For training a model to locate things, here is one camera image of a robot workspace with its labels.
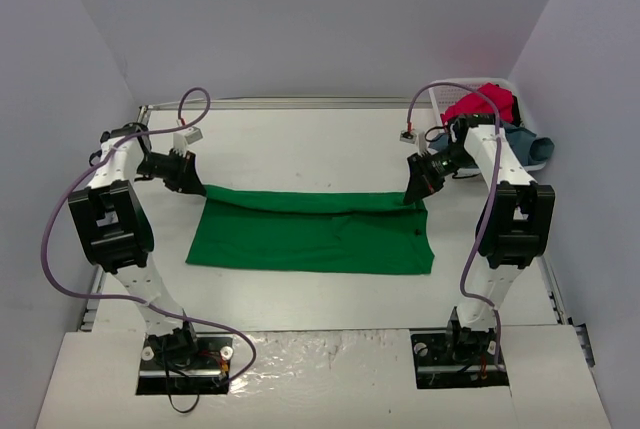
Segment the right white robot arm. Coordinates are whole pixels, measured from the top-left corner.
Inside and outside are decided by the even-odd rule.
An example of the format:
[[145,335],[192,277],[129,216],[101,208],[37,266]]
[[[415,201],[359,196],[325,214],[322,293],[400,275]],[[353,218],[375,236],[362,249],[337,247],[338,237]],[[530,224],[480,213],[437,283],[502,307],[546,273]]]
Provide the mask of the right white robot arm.
[[406,205],[444,188],[447,176],[476,167],[488,196],[475,229],[474,245],[460,280],[461,302],[452,313],[452,326],[443,338],[446,355],[465,362],[480,346],[476,333],[500,327],[495,314],[515,280],[541,256],[547,246],[555,192],[520,164],[496,117],[462,115],[447,127],[448,144],[434,154],[407,158],[409,180]]

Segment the green t shirt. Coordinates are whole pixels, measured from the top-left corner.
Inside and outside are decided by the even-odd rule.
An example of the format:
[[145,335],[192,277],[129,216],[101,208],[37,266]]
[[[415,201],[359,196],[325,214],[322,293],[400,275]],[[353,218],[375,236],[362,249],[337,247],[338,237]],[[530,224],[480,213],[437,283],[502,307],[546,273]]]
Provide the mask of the green t shirt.
[[432,271],[423,202],[400,192],[241,191],[209,185],[189,265],[421,276]]

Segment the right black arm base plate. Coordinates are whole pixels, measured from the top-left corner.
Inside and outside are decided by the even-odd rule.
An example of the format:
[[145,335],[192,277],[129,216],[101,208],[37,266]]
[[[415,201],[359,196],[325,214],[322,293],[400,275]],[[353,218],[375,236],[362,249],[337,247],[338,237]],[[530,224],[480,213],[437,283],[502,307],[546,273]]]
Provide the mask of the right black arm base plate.
[[410,341],[419,390],[509,386],[504,358],[496,359],[493,341],[454,349],[444,331],[411,332]]

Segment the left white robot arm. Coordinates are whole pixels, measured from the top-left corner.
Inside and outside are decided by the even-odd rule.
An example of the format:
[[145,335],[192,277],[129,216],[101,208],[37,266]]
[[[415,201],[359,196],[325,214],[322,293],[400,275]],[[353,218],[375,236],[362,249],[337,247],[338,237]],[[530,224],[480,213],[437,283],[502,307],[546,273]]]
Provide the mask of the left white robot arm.
[[155,353],[165,351],[179,367],[195,364],[201,342],[166,288],[152,257],[151,224],[134,190],[135,179],[160,179],[173,192],[204,196],[188,139],[176,135],[167,154],[154,152],[147,127],[133,122],[101,137],[98,168],[87,186],[68,196],[88,260],[113,275],[134,299]]

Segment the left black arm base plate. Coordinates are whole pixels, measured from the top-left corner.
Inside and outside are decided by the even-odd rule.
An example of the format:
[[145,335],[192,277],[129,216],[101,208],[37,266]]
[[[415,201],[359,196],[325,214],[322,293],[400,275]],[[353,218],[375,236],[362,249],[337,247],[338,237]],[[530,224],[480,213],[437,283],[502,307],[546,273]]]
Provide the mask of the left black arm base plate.
[[145,342],[136,386],[137,396],[223,395],[229,391],[229,373],[234,355],[228,335],[206,335],[197,340],[197,350],[186,359],[170,359],[160,348]]

